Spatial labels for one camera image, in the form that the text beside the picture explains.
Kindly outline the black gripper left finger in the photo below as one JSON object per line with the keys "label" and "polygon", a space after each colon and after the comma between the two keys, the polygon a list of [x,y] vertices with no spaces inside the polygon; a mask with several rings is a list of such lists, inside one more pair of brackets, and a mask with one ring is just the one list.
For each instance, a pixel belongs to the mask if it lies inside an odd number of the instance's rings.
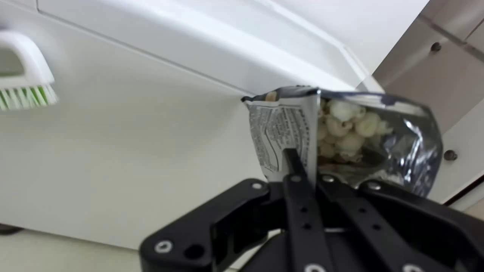
{"label": "black gripper left finger", "polygon": [[315,186],[309,181],[295,149],[285,149],[283,155],[288,164],[283,190],[292,269],[295,272],[333,272]]}

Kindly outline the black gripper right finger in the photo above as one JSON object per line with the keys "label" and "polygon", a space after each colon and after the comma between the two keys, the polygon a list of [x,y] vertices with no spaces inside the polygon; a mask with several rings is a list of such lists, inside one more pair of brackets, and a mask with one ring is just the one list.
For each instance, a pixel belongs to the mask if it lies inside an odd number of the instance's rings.
{"label": "black gripper right finger", "polygon": [[348,217],[372,257],[388,272],[431,272],[433,261],[416,252],[357,190],[335,175],[323,175],[320,186]]}

